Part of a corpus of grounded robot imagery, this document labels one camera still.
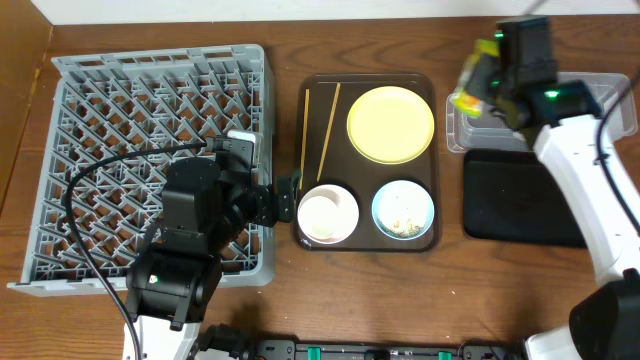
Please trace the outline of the pink white bowl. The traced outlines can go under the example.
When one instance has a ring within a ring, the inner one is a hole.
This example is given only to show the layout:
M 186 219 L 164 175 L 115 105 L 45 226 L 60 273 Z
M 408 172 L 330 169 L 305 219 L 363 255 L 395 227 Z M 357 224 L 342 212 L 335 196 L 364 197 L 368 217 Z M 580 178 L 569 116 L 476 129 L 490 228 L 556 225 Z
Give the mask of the pink white bowl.
M 334 245 L 346 240 L 360 217 L 355 197 L 345 188 L 326 184 L 314 187 L 299 203 L 297 224 L 311 244 Z

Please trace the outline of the green orange snack wrapper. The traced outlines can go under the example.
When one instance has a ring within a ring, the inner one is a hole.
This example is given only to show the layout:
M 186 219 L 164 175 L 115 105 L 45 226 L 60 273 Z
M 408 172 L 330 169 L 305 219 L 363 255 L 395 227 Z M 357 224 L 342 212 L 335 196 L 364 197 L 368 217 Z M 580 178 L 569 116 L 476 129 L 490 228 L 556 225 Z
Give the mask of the green orange snack wrapper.
M 483 107 L 495 100 L 495 88 L 500 80 L 499 70 L 498 42 L 478 39 L 452 94 L 453 105 L 468 116 L 479 117 Z

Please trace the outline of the light blue bowl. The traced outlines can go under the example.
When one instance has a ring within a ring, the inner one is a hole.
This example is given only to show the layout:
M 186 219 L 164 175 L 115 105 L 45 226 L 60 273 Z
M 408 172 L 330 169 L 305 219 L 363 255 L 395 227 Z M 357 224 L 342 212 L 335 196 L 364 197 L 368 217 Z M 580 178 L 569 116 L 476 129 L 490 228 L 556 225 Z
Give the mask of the light blue bowl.
M 395 180 L 383 185 L 374 195 L 371 216 L 376 227 L 393 240 L 415 240 L 432 227 L 435 221 L 435 202 L 429 192 L 420 184 L 409 180 Z M 424 228 L 415 237 L 401 239 L 390 232 L 393 222 L 411 218 L 423 221 Z

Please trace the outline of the yellow round plate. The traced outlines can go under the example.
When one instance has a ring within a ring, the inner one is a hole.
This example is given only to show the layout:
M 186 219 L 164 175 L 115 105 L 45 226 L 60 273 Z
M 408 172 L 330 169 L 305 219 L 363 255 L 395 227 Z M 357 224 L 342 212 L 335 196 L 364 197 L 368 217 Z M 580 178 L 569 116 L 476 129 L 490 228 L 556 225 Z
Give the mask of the yellow round plate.
M 398 165 L 420 156 L 431 144 L 435 119 L 428 103 L 399 86 L 365 92 L 347 115 L 347 135 L 366 159 Z

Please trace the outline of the white cup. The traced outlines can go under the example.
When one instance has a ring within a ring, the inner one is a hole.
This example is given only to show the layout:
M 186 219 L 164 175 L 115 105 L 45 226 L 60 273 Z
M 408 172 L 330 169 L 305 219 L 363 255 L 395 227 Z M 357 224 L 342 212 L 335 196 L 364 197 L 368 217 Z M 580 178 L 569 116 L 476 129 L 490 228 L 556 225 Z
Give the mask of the white cup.
M 298 211 L 298 223 L 308 236 L 325 240 L 336 230 L 337 205 L 324 196 L 306 198 Z

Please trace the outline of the rice food scraps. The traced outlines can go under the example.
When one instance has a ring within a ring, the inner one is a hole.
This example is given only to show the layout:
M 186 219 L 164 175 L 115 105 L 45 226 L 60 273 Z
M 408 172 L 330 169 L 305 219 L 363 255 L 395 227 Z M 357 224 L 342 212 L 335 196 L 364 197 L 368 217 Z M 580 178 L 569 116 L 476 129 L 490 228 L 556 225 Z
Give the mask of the rice food scraps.
M 393 222 L 390 226 L 390 232 L 395 237 L 408 239 L 419 235 L 423 228 L 423 221 L 414 221 L 411 218 L 406 218 Z

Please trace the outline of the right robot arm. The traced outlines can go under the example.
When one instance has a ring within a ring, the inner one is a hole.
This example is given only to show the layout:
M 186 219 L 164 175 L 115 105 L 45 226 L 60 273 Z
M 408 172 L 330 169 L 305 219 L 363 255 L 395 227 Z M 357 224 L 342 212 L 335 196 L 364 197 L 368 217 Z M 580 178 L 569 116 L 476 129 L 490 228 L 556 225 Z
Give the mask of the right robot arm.
M 583 235 L 598 290 L 567 325 L 528 337 L 527 359 L 639 356 L 639 192 L 608 133 L 612 112 L 588 86 L 561 82 L 550 21 L 525 15 L 497 23 L 468 58 L 457 105 L 492 105 L 519 132 L 561 190 Z

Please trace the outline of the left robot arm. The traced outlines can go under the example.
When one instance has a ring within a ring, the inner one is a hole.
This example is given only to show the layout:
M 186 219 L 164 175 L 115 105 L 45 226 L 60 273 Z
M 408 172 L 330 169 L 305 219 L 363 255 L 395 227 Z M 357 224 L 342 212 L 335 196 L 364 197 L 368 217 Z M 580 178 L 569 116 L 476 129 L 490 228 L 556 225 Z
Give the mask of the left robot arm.
M 162 218 L 148 231 L 127 274 L 126 359 L 255 359 L 249 336 L 226 325 L 202 332 L 208 304 L 222 278 L 222 252 L 250 224 L 273 227 L 294 219 L 301 173 L 272 185 L 254 182 L 257 145 L 208 138 L 212 153 L 170 165 L 161 192 Z

